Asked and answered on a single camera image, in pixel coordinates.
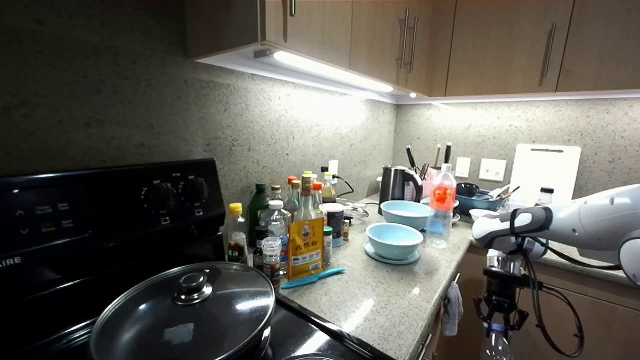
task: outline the electric kettle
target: electric kettle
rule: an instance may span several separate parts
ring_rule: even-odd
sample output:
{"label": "electric kettle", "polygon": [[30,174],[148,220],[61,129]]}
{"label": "electric kettle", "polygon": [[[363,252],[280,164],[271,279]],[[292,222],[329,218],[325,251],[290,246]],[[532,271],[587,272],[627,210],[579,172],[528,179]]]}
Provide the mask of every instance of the electric kettle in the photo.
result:
{"label": "electric kettle", "polygon": [[[422,197],[422,181],[418,175],[407,167],[400,165],[388,165],[382,168],[382,183],[380,184],[380,200],[382,204],[388,200],[405,200],[404,183],[411,181],[415,187],[413,201],[420,202]],[[378,206],[378,214],[382,215],[382,210]]]}

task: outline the dark blue bowl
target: dark blue bowl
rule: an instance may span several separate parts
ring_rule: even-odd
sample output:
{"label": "dark blue bowl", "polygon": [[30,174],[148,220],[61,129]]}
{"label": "dark blue bowl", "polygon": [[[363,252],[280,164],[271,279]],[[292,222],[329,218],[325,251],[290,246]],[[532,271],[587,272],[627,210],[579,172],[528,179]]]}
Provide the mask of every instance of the dark blue bowl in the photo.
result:
{"label": "dark blue bowl", "polygon": [[469,210],[471,209],[498,211],[504,200],[494,200],[488,194],[489,190],[480,189],[474,197],[456,195],[456,199],[460,201],[460,206],[458,206],[460,213],[469,216]]}

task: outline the green glass bottle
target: green glass bottle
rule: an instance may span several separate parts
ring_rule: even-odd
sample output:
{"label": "green glass bottle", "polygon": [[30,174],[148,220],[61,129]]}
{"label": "green glass bottle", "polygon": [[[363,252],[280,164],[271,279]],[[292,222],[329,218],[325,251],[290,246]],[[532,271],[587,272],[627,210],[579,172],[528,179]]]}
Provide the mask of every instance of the green glass bottle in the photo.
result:
{"label": "green glass bottle", "polygon": [[[260,222],[260,214],[269,208],[269,195],[265,183],[255,183],[255,194],[249,202],[249,229],[255,229]],[[255,231],[249,232],[249,246],[255,247]]]}

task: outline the wall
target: wall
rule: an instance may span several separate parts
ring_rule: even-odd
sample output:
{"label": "wall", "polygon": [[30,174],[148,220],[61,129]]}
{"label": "wall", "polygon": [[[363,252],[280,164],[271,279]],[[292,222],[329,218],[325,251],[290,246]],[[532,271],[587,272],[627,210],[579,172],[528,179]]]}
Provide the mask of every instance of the wall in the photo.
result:
{"label": "wall", "polygon": [[187,60],[184,32],[178,0],[4,3],[0,173],[215,157],[246,204],[337,158],[354,199],[375,191],[393,105]]}
{"label": "wall", "polygon": [[[507,184],[518,143],[582,148],[574,197],[640,183],[640,99],[483,102],[397,107],[394,163],[406,165],[405,145],[416,162],[435,160],[436,144],[452,142],[452,161],[471,157],[468,179],[481,188]],[[503,182],[479,180],[481,158],[507,160]]]}

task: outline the kettle handle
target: kettle handle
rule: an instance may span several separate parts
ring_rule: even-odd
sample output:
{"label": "kettle handle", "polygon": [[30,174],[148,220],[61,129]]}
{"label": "kettle handle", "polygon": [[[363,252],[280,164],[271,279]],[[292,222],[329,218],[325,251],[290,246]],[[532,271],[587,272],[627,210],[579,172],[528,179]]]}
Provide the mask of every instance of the kettle handle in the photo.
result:
{"label": "kettle handle", "polygon": [[415,198],[413,201],[420,202],[420,200],[422,200],[422,180],[420,180],[420,177],[415,172],[405,169],[404,180],[409,180],[413,183],[413,186],[415,187]]}

